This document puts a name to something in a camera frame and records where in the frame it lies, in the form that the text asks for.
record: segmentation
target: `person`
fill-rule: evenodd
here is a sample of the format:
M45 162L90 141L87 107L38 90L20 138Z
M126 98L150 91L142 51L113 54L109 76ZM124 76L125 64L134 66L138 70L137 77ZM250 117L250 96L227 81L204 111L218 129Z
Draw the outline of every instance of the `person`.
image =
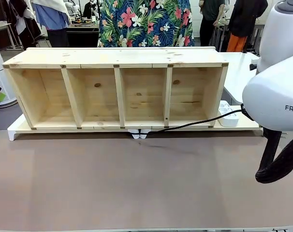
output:
M92 16L95 16L95 6L95 2L93 0L89 0L89 2L84 6L83 17L90 19Z
M219 25L223 14L225 0L200 0L199 7L203 14L200 26L200 45L209 46L213 29Z
M37 23L46 27L52 47L69 47L66 28L71 24L63 0L31 0Z
M193 46L189 0L104 0L100 47Z
M227 52L241 52L254 29L256 18L268 6L267 0L237 0L229 21L230 39Z
M36 47L37 41L41 38L41 31L26 2L24 0L3 0L2 6L7 22L15 27L23 49Z

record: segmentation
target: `white plastic foot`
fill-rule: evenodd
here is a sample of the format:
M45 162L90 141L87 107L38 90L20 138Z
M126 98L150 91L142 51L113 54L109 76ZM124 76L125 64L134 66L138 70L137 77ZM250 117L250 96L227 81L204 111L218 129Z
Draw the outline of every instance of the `white plastic foot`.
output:
M9 135L9 140L14 141L18 137L19 134L16 133L14 130L9 130L8 135Z
M147 133L149 133L151 131L151 129L141 129L141 133L145 133L145 134L141 134L140 138L145 139L147 137Z
M139 133L139 130L138 129L128 129L128 132L129 133ZM134 139L139 139L140 135L139 134L132 134L132 137Z

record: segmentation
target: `black shirt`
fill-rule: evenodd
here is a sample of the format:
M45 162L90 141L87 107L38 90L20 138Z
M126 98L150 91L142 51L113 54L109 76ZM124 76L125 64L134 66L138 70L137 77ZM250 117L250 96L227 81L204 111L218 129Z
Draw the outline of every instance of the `black shirt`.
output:
M264 13L267 6L267 0L237 0L229 21L230 32L237 37L249 36L256 18Z
M85 4L84 11L83 11L83 17L86 17L88 19L91 18L91 16L92 16L91 8L93 8L95 10L95 5L91 5L90 2Z
M225 0L205 0L202 9L204 18L208 21L215 21L222 4L225 4Z

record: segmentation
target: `wooden cubby organizer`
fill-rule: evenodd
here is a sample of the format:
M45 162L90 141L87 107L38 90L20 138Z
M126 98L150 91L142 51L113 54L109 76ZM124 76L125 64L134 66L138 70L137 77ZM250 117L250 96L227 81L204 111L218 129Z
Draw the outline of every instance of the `wooden cubby organizer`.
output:
M213 47L45 48L3 66L33 130L104 130L216 117L228 63Z

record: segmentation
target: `black pants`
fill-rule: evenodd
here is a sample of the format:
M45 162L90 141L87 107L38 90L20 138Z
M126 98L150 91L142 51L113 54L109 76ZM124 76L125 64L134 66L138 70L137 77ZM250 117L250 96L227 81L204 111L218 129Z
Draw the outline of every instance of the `black pants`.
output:
M66 29L46 31L52 47L69 47Z
M214 26L213 23L215 20L206 20L205 17L203 17L203 20L201 21L200 26L200 46L206 47L209 46Z

